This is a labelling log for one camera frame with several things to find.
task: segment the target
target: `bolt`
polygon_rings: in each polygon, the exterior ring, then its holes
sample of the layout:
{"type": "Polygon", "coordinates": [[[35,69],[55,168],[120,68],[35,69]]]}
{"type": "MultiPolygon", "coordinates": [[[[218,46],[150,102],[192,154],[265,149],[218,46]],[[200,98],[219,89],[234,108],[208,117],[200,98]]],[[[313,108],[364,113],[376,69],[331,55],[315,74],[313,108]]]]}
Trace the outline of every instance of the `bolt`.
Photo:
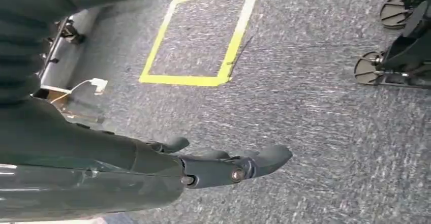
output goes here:
{"type": "Polygon", "coordinates": [[[236,169],[232,172],[232,180],[234,182],[241,182],[245,178],[245,172],[242,169],[236,169]]]}
{"type": "Polygon", "coordinates": [[[374,58],[374,61],[377,63],[381,63],[383,61],[382,57],[376,56],[376,58],[374,58]]]}
{"type": "Polygon", "coordinates": [[[184,184],[184,185],[190,186],[193,183],[195,183],[195,178],[191,177],[191,176],[181,177],[181,183],[184,184]]]}

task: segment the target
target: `cable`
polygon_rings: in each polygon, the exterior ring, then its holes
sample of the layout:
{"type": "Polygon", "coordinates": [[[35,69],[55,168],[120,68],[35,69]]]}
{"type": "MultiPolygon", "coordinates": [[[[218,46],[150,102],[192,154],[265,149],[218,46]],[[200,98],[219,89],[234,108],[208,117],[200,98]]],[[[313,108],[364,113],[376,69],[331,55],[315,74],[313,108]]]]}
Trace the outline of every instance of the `cable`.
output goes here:
{"type": "Polygon", "coordinates": [[[58,98],[56,98],[56,99],[53,99],[53,100],[51,101],[51,104],[53,104],[54,102],[56,102],[56,101],[58,101],[58,100],[61,100],[61,99],[63,99],[64,97],[66,97],[66,96],[68,96],[68,95],[72,94],[74,90],[76,90],[77,88],[79,88],[79,87],[80,87],[81,85],[83,85],[84,83],[90,83],[90,82],[92,82],[92,81],[93,81],[93,79],[89,79],[89,80],[85,80],[85,81],[80,82],[78,85],[76,85],[75,87],[73,87],[73,88],[70,90],[70,93],[65,93],[65,94],[63,94],[62,96],[60,96],[60,97],[58,97],[58,98]]]}

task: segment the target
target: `floor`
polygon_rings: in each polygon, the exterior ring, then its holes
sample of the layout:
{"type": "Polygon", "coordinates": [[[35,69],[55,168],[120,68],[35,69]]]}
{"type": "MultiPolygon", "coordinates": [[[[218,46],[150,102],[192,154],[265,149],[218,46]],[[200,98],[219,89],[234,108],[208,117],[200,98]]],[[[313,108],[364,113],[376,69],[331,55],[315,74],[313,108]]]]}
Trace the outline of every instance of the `floor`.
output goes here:
{"type": "MultiPolygon", "coordinates": [[[[270,176],[187,191],[162,209],[107,216],[109,224],[429,223],[430,91],[353,78],[360,55],[397,35],[379,24],[384,0],[257,0],[231,81],[140,83],[170,1],[101,11],[71,85],[98,77],[108,87],[99,97],[82,88],[71,109],[142,140],[185,136],[187,153],[284,144],[294,157],[270,176]]],[[[151,72],[215,75],[243,1],[181,4],[151,72]]]]}

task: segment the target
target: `caster wheel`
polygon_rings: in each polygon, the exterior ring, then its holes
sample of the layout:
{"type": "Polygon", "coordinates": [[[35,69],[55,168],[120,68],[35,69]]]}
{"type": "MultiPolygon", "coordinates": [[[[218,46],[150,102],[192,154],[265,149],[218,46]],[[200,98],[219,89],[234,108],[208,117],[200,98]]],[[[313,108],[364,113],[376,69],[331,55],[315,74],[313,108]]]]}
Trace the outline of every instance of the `caster wheel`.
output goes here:
{"type": "Polygon", "coordinates": [[[73,39],[70,40],[70,43],[73,45],[80,45],[80,44],[84,43],[85,39],[86,39],[85,35],[77,35],[73,39]]]}
{"type": "Polygon", "coordinates": [[[409,16],[410,10],[406,10],[403,0],[388,0],[380,10],[380,21],[385,28],[404,28],[409,16]]]}
{"type": "Polygon", "coordinates": [[[383,59],[383,54],[379,52],[370,52],[363,55],[355,66],[355,78],[360,84],[376,85],[377,79],[381,76],[376,74],[375,63],[377,60],[383,59]]]}

